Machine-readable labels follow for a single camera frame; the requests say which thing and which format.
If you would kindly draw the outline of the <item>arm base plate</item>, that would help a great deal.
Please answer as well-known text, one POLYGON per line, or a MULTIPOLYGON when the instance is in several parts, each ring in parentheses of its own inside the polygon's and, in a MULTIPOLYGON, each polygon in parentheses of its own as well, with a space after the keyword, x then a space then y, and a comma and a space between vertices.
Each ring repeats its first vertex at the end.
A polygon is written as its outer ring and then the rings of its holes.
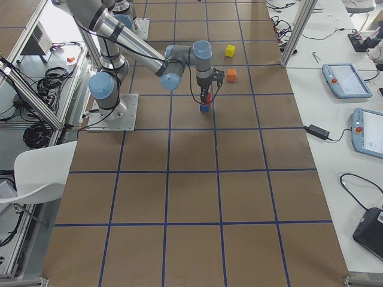
POLYGON ((139 94, 120 94, 120 103, 112 112, 101 109, 91 113, 87 123, 88 132, 133 132, 136 124, 139 94))
POLYGON ((133 21, 132 30, 139 38, 146 41, 148 39, 149 27, 150 27, 149 18, 136 18, 133 21))

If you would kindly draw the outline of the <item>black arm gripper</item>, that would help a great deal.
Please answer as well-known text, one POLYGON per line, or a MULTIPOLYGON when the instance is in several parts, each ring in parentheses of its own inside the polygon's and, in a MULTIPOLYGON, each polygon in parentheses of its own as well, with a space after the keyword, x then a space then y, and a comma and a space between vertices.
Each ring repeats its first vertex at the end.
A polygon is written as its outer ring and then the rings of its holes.
POLYGON ((208 103, 208 91, 212 84, 212 76, 207 78, 196 77, 197 84, 200 87, 200 102, 201 104, 208 103))

